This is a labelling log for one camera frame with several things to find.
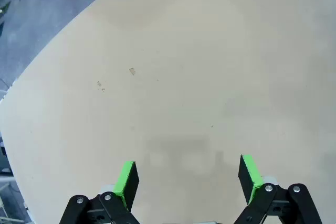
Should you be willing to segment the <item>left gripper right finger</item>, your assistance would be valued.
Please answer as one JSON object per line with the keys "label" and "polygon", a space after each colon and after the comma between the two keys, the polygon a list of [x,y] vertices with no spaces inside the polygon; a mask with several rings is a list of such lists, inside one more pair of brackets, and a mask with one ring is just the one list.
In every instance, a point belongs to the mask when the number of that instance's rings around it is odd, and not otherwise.
{"label": "left gripper right finger", "polygon": [[268,216],[277,216],[281,223],[322,223],[304,184],[284,189],[266,180],[251,155],[240,156],[238,178],[247,206],[235,223],[264,223]]}

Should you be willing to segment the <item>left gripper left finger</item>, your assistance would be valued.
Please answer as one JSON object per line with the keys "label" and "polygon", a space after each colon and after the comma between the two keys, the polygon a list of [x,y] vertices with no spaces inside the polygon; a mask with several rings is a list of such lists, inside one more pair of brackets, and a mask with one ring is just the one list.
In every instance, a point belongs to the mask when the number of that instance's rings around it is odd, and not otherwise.
{"label": "left gripper left finger", "polygon": [[139,185],[134,161],[125,162],[112,191],[105,191],[89,199],[85,195],[72,196],[60,223],[138,223],[131,208]]}

